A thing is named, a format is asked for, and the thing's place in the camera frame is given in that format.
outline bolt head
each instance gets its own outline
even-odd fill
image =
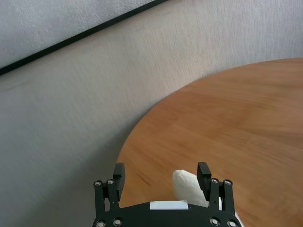
[[[233,221],[228,221],[227,224],[228,224],[229,227],[236,227],[237,226],[237,224]]]
[[[115,219],[114,220],[114,225],[115,226],[119,226],[119,225],[121,225],[122,224],[122,220],[121,219]]]
[[[212,182],[213,182],[213,183],[218,183],[218,180],[212,179]]]
[[[103,221],[100,221],[97,223],[96,227],[105,227],[105,223]]]
[[[227,185],[231,185],[231,184],[232,184],[232,183],[231,183],[230,181],[228,181],[228,180],[224,181],[224,183],[227,184]]]
[[[219,225],[219,221],[215,218],[211,218],[210,220],[210,223],[213,224],[214,226],[218,226]]]

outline round table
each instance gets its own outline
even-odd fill
[[[152,108],[129,135],[120,162],[121,207],[175,200],[172,174],[233,181],[247,227],[303,226],[303,59],[266,61],[191,83]]]

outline black line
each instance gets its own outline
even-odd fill
[[[74,43],[74,42],[76,42],[76,41],[78,41],[80,39],[83,39],[83,38],[85,38],[85,37],[87,37],[87,36],[89,36],[91,34],[94,34],[94,33],[98,32],[98,31],[101,31],[102,29],[105,29],[105,28],[107,28],[109,26],[112,26],[112,25],[114,25],[116,23],[119,23],[122,20],[130,18],[130,17],[132,17],[132,16],[134,16],[134,15],[136,15],[138,13],[141,13],[141,12],[147,10],[147,9],[150,9],[150,8],[156,6],[156,5],[159,5],[160,3],[163,3],[165,1],[168,1],[168,0],[154,0],[152,2],[149,2],[149,3],[147,3],[147,4],[143,5],[143,6],[140,6],[140,7],[136,8],[136,9],[133,9],[133,10],[127,12],[127,13],[124,13],[124,14],[122,14],[120,16],[117,16],[116,18],[113,18],[113,19],[111,19],[111,20],[109,20],[107,22],[104,22],[103,24],[100,24],[100,25],[97,25],[95,27],[92,27],[89,30],[81,32],[81,33],[79,33],[79,34],[77,34],[77,35],[75,35],[75,36],[73,36],[71,38],[68,38],[66,40],[63,40],[62,42],[59,42],[59,43],[57,43],[57,44],[55,44],[53,46],[47,47],[44,50],[41,50],[41,51],[39,51],[37,53],[34,53],[32,55],[29,55],[29,56],[21,59],[19,61],[11,63],[11,64],[9,64],[9,65],[7,65],[7,66],[5,66],[5,67],[3,67],[3,68],[0,69],[0,76],[3,75],[3,74],[5,74],[5,73],[7,73],[7,72],[10,72],[10,71],[18,68],[18,67],[21,67],[21,66],[23,66],[25,64],[28,64],[28,63],[36,60],[36,59],[39,59],[39,58],[41,58],[43,56],[46,56],[49,53],[57,51],[57,50],[65,47],[65,46],[67,46],[69,44],[72,44],[72,43]]]

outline white cloth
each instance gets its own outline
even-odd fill
[[[208,207],[203,191],[200,189],[197,176],[185,170],[176,170],[172,176],[175,189],[175,196],[178,200],[186,200],[189,204]],[[219,209],[222,210],[222,203],[219,203]],[[244,227],[238,214],[236,217]]]

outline wood grain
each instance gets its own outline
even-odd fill
[[[234,182],[248,227],[303,226],[303,59],[246,65],[198,80],[165,98],[122,149],[121,206],[175,200],[172,173]]]

